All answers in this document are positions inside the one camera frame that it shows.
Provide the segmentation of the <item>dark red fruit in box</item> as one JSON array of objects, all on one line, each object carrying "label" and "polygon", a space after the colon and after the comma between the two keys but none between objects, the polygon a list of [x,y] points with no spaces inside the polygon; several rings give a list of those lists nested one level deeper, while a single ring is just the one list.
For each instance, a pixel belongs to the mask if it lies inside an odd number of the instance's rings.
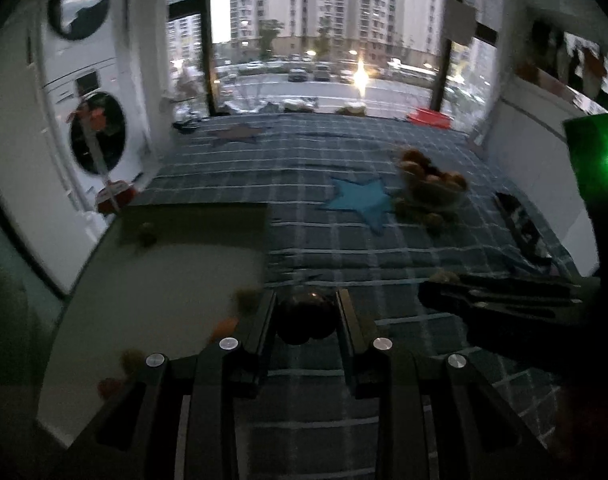
[{"label": "dark red fruit in box", "polygon": [[117,399],[123,392],[126,380],[122,378],[104,378],[97,386],[98,395],[104,403]]}]

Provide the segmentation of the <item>blue star patch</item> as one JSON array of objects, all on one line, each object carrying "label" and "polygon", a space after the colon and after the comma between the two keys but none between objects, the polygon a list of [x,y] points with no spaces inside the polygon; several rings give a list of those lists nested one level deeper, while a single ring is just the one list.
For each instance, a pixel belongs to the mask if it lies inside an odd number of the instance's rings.
[{"label": "blue star patch", "polygon": [[322,210],[354,212],[373,233],[383,232],[385,217],[394,211],[394,207],[381,178],[367,182],[332,178],[331,183],[334,195],[320,206]]}]

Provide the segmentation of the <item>green brown fruit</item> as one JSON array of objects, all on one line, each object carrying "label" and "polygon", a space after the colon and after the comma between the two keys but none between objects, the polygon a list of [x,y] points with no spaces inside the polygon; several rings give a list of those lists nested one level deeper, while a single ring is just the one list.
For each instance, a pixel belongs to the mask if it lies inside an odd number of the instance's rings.
[{"label": "green brown fruit", "polygon": [[254,315],[261,303],[261,297],[263,297],[263,293],[260,290],[238,289],[233,295],[235,315],[238,318]]}]

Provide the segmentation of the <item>blue plaid tablecloth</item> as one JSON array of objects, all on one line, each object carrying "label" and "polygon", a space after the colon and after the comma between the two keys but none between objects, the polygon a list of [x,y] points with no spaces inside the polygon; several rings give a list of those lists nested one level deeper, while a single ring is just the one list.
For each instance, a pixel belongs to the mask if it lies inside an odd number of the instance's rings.
[{"label": "blue plaid tablecloth", "polygon": [[[459,133],[307,114],[259,115],[249,124],[256,129],[249,141],[216,139],[235,125],[232,117],[181,136],[139,203],[267,204],[269,287],[345,288],[357,313],[392,340],[436,358],[462,352],[547,446],[560,396],[551,377],[474,347],[459,318],[417,297],[420,283],[441,269],[490,278],[572,274],[569,254],[538,209],[527,212],[551,252],[539,265],[522,254],[494,203],[497,193],[514,193],[514,184],[478,160]],[[396,195],[404,148],[422,150],[470,182],[444,231],[407,212],[385,212],[382,229],[373,231],[357,211],[330,208],[338,192]],[[335,339],[280,347],[268,366],[249,408],[249,478],[373,478],[377,402],[349,394]]]}]

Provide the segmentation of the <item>dark plum fruit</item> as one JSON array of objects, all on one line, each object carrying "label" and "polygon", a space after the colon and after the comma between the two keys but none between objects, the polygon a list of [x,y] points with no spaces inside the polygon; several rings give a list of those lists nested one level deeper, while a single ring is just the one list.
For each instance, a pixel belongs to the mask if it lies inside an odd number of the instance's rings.
[{"label": "dark plum fruit", "polygon": [[281,339],[295,346],[327,338],[335,331],[332,297],[315,290],[287,297],[277,310],[277,329]]}]

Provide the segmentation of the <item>white washing machine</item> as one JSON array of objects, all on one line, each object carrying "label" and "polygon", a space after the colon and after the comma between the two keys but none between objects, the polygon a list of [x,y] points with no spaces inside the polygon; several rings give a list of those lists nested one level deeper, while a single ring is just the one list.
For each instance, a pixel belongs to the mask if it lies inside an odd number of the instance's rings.
[{"label": "white washing machine", "polygon": [[96,211],[106,182],[134,183],[150,155],[141,121],[120,85],[113,58],[64,75],[44,87],[73,204]]}]

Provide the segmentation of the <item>small orange fruit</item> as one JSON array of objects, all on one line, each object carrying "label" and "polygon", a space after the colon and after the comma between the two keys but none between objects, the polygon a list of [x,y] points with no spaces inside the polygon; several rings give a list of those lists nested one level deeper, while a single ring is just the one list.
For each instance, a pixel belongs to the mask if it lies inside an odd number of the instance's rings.
[{"label": "small orange fruit", "polygon": [[439,269],[429,278],[430,283],[436,284],[456,283],[457,281],[459,281],[458,274],[444,269]]}]

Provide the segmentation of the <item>white cabinet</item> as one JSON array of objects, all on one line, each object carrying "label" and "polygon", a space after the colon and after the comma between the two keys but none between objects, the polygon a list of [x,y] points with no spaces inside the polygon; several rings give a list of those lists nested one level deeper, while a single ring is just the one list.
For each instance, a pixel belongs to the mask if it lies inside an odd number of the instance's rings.
[{"label": "white cabinet", "polygon": [[569,161],[563,122],[584,112],[558,99],[501,98],[487,136],[490,158],[528,197],[582,276],[598,266],[592,224]]}]

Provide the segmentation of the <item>white dryer machine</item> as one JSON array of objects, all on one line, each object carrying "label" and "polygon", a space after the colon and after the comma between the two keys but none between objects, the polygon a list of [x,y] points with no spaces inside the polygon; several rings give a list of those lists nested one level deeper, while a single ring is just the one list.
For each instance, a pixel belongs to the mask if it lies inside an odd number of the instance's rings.
[{"label": "white dryer machine", "polygon": [[115,61],[124,39],[125,0],[39,0],[42,83]]}]

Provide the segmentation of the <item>brown fruit near bowl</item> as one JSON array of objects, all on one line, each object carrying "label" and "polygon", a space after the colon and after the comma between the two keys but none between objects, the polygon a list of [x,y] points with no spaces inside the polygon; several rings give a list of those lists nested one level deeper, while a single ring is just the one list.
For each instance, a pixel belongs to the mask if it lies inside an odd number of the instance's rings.
[{"label": "brown fruit near bowl", "polygon": [[431,235],[439,235],[444,232],[446,227],[446,222],[440,214],[435,214],[435,212],[431,212],[430,214],[426,214],[423,217],[423,223],[426,227],[426,231]]}]

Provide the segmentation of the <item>green fruit in box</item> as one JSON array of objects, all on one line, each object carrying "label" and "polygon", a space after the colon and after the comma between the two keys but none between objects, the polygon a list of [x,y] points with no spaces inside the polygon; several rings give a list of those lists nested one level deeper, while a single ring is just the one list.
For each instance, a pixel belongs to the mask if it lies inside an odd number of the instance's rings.
[{"label": "green fruit in box", "polygon": [[137,375],[146,366],[147,356],[138,349],[124,350],[120,357],[120,364],[127,377]]}]

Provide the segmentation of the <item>white storage box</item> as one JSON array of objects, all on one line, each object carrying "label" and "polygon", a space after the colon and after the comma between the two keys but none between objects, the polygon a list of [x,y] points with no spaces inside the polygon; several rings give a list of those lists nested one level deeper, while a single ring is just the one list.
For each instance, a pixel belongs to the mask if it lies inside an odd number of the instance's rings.
[{"label": "white storage box", "polygon": [[[199,353],[233,315],[234,293],[263,287],[269,219],[262,203],[128,207],[77,278],[46,368],[40,425],[71,446],[100,411],[100,380],[126,377],[124,350]],[[159,229],[152,247],[138,243],[142,222]]]}]

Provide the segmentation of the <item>brown round fruit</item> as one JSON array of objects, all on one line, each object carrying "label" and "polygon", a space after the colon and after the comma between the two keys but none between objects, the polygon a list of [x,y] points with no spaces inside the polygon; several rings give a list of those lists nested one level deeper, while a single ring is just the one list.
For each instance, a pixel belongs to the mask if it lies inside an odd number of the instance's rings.
[{"label": "brown round fruit", "polygon": [[142,222],[138,226],[137,240],[142,248],[152,247],[159,240],[159,229],[152,222]]}]

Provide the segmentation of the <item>glass fruit bowl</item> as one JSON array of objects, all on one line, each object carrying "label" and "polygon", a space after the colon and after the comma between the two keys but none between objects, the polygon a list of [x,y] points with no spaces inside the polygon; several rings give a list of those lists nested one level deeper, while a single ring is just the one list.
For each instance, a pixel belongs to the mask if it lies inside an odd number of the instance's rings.
[{"label": "glass fruit bowl", "polygon": [[455,211],[470,189],[463,174],[441,170],[418,148],[402,148],[396,166],[401,179],[398,196],[430,214]]}]

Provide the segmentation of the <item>red basket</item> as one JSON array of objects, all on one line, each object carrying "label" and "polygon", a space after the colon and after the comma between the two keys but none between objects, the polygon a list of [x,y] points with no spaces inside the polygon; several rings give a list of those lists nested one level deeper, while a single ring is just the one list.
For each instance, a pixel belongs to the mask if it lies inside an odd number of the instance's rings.
[{"label": "red basket", "polygon": [[451,119],[449,116],[424,107],[418,107],[413,112],[408,113],[406,120],[415,125],[439,129],[449,129],[451,127]]}]

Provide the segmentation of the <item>orange fruit in box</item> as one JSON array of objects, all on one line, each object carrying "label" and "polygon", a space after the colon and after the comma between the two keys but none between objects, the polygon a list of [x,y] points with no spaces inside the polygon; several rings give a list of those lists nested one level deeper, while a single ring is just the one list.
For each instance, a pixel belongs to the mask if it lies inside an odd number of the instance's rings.
[{"label": "orange fruit in box", "polygon": [[211,336],[208,338],[208,342],[210,344],[214,344],[214,342],[222,340],[223,338],[231,337],[234,334],[238,323],[239,319],[235,316],[231,316],[231,318],[224,318],[216,325]]}]

